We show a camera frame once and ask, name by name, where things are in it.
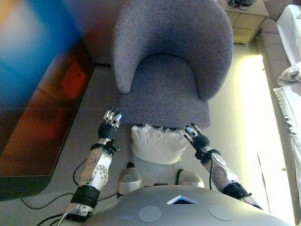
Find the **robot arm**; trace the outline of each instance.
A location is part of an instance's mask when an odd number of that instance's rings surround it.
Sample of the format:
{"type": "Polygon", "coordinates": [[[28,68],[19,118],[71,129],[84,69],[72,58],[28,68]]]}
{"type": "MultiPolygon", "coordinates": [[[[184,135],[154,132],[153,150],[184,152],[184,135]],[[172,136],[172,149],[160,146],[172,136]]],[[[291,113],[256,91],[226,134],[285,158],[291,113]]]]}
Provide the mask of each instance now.
{"type": "Polygon", "coordinates": [[[255,199],[251,197],[252,194],[248,193],[243,188],[238,180],[237,175],[228,168],[219,151],[210,147],[209,139],[203,135],[198,126],[194,125],[193,123],[191,125],[192,127],[186,126],[185,129],[189,136],[184,136],[196,149],[196,158],[201,160],[202,165],[210,173],[210,189],[212,180],[217,190],[223,194],[239,199],[261,209],[261,207],[256,203],[255,199]]]}
{"type": "Polygon", "coordinates": [[[84,222],[94,213],[99,194],[108,181],[113,153],[120,150],[113,138],[119,127],[121,114],[115,113],[114,110],[110,108],[104,115],[98,130],[99,142],[91,146],[79,186],[66,206],[58,226],[84,222]]]}

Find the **wall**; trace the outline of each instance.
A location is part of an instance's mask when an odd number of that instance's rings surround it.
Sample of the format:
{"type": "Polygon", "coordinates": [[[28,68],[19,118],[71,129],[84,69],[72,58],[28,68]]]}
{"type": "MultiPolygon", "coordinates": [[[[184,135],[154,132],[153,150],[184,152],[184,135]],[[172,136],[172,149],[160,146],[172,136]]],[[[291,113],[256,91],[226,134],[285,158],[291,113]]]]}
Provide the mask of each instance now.
{"type": "Polygon", "coordinates": [[[113,27],[126,0],[60,0],[94,63],[111,64],[113,27]]]}

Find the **white cushion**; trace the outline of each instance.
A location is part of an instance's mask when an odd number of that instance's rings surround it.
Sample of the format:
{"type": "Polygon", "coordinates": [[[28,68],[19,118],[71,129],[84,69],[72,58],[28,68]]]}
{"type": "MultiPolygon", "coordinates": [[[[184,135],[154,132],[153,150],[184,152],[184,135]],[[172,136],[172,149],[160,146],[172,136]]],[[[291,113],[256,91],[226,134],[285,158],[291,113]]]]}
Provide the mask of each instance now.
{"type": "Polygon", "coordinates": [[[180,160],[189,144],[183,133],[183,130],[156,129],[150,125],[133,126],[132,151],[136,157],[145,161],[174,164],[180,160]]]}

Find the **robot leg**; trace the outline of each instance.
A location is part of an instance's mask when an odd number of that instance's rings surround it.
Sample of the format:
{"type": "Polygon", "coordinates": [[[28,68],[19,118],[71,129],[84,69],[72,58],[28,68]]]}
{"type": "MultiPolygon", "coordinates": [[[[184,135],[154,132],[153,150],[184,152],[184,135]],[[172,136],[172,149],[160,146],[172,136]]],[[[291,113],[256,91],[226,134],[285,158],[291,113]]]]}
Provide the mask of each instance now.
{"type": "Polygon", "coordinates": [[[202,178],[197,173],[183,169],[178,170],[175,184],[205,188],[202,178]]]}
{"type": "Polygon", "coordinates": [[[142,179],[132,162],[127,164],[127,168],[124,169],[118,179],[117,184],[117,197],[132,192],[134,190],[142,188],[142,179]]]}

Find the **wooden cabinet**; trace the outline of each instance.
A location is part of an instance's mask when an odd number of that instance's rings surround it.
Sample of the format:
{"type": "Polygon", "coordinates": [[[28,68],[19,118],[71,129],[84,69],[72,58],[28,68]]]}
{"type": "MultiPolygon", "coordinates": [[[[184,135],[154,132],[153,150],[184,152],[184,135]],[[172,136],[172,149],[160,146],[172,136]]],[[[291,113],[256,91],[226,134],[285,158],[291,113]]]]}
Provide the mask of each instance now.
{"type": "Polygon", "coordinates": [[[234,42],[249,43],[269,16],[263,0],[255,0],[250,7],[243,7],[243,10],[230,8],[227,0],[220,0],[219,3],[231,22],[234,42]]]}

